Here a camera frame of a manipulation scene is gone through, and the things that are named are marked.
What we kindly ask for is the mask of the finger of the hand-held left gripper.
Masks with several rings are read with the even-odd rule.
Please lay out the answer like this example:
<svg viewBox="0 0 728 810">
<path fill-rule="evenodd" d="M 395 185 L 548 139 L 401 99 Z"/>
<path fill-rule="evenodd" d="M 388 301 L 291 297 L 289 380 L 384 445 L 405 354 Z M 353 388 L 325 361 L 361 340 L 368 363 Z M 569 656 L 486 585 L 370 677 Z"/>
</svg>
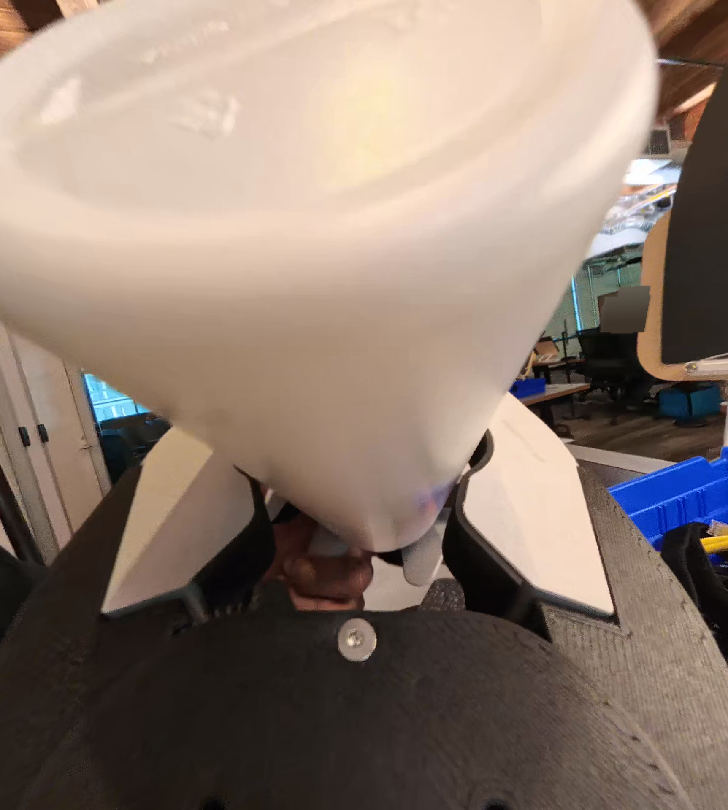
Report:
<svg viewBox="0 0 728 810">
<path fill-rule="evenodd" d="M 428 586 L 443 562 L 444 524 L 433 524 L 418 540 L 400 550 L 403 575 L 411 586 Z"/>
</svg>

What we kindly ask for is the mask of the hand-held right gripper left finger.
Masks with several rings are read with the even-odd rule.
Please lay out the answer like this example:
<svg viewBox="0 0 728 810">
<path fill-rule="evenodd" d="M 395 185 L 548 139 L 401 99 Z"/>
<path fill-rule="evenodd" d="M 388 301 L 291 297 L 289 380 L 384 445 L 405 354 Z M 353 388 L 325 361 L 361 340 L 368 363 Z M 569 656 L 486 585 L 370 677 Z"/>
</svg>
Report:
<svg viewBox="0 0 728 810">
<path fill-rule="evenodd" d="M 207 620 L 196 575 L 254 517 L 277 514 L 270 500 L 206 443 L 172 427 L 143 462 L 101 614 L 178 599 L 192 619 Z"/>
</svg>

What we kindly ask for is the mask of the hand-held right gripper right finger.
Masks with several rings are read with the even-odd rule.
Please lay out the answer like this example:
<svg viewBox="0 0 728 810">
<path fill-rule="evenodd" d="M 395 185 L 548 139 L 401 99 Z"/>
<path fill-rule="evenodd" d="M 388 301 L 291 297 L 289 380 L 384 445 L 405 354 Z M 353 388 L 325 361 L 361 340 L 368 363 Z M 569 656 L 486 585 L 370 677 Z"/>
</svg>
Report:
<svg viewBox="0 0 728 810">
<path fill-rule="evenodd" d="M 463 473 L 442 555 L 473 612 L 519 624 L 542 605 L 614 616 L 578 464 L 512 394 Z"/>
</svg>

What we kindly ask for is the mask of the blue storage bin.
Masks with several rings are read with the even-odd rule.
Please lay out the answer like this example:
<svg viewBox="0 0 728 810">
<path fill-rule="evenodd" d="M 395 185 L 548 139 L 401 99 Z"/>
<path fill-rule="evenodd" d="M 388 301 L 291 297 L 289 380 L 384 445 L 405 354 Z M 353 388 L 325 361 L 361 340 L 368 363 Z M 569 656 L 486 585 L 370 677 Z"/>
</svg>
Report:
<svg viewBox="0 0 728 810">
<path fill-rule="evenodd" d="M 614 500 L 657 549 L 673 529 L 698 522 L 728 524 L 728 447 L 709 462 L 693 458 L 609 489 Z"/>
</svg>

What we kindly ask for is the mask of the white bottle with black lid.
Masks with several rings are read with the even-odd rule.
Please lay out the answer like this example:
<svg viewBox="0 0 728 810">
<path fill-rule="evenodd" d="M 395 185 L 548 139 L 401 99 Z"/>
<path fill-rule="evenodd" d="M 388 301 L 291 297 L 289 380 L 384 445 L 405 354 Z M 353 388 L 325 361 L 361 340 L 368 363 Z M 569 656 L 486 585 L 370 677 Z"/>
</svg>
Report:
<svg viewBox="0 0 728 810">
<path fill-rule="evenodd" d="M 372 550 L 647 139 L 635 2 L 111 2 L 0 58 L 0 320 Z"/>
</svg>

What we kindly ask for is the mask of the person's left hand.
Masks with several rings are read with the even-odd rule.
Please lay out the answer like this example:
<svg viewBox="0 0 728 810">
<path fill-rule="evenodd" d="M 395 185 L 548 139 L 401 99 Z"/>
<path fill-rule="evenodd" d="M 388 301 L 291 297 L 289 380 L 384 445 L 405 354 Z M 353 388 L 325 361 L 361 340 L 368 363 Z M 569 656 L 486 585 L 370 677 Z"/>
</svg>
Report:
<svg viewBox="0 0 728 810">
<path fill-rule="evenodd" d="M 316 529 L 302 513 L 274 525 L 275 556 L 262 584 L 283 585 L 299 611 L 361 611 L 373 579 L 372 554 L 353 549 L 342 556 L 317 556 L 309 551 Z"/>
</svg>

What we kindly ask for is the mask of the grey office table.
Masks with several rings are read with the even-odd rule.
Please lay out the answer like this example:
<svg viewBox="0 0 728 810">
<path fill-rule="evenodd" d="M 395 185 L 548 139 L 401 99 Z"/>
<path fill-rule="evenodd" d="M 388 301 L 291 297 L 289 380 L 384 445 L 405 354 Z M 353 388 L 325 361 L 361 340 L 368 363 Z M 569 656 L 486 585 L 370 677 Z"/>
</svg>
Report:
<svg viewBox="0 0 728 810">
<path fill-rule="evenodd" d="M 574 396 L 585 394 L 591 390 L 588 383 L 553 383 L 546 384 L 544 391 L 520 399 L 521 403 L 533 410 L 539 418 L 554 431 L 559 437 L 571 437 L 571 429 L 563 423 L 556 421 L 553 415 L 552 406 L 556 402 L 566 401 L 574 403 Z"/>
</svg>

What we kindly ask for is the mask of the black office chair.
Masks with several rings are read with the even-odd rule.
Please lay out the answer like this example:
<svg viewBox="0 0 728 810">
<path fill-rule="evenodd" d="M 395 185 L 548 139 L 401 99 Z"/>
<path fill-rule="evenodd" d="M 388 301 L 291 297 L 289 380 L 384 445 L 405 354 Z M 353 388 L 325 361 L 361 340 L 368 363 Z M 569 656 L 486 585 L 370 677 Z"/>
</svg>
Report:
<svg viewBox="0 0 728 810">
<path fill-rule="evenodd" d="M 609 333 L 599 328 L 577 333 L 581 362 L 579 371 L 589 385 L 588 393 L 601 391 L 613 402 L 631 399 L 641 377 L 636 332 Z"/>
</svg>

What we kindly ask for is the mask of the black pole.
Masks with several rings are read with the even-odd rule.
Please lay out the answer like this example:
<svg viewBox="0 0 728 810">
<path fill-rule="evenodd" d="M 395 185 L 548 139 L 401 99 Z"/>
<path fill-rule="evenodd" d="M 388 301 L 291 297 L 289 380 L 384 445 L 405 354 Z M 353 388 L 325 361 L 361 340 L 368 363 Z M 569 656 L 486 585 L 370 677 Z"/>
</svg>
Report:
<svg viewBox="0 0 728 810">
<path fill-rule="evenodd" d="M 0 522 L 18 559 L 45 564 L 0 463 Z"/>
</svg>

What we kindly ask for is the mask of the white cabinet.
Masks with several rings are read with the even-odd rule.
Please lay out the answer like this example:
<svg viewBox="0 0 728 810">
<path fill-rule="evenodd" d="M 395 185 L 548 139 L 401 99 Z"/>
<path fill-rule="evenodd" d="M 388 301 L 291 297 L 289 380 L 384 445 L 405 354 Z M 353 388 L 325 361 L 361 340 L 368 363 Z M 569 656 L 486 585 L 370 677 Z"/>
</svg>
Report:
<svg viewBox="0 0 728 810">
<path fill-rule="evenodd" d="M 81 369 L 1 321 L 0 437 L 35 544 L 50 563 L 111 483 Z"/>
</svg>

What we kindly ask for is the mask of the blue box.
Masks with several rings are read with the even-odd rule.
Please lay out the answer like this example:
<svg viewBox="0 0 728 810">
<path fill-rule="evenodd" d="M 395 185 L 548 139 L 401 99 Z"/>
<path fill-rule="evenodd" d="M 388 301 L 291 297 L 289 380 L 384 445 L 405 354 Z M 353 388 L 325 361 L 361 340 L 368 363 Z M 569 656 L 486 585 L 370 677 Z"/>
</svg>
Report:
<svg viewBox="0 0 728 810">
<path fill-rule="evenodd" d="M 660 415 L 680 422 L 718 415 L 721 401 L 720 388 L 712 381 L 676 383 L 657 394 Z"/>
</svg>

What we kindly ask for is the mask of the black panel with wooden edge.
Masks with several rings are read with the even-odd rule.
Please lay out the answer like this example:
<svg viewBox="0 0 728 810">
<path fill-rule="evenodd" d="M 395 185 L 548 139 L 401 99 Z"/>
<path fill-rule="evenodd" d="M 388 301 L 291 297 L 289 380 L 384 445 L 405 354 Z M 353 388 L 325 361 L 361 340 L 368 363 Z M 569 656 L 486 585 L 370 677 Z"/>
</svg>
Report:
<svg viewBox="0 0 728 810">
<path fill-rule="evenodd" d="M 643 368 L 687 378 L 690 361 L 728 357 L 728 67 L 684 158 L 673 207 L 642 252 L 651 300 L 638 339 Z"/>
</svg>

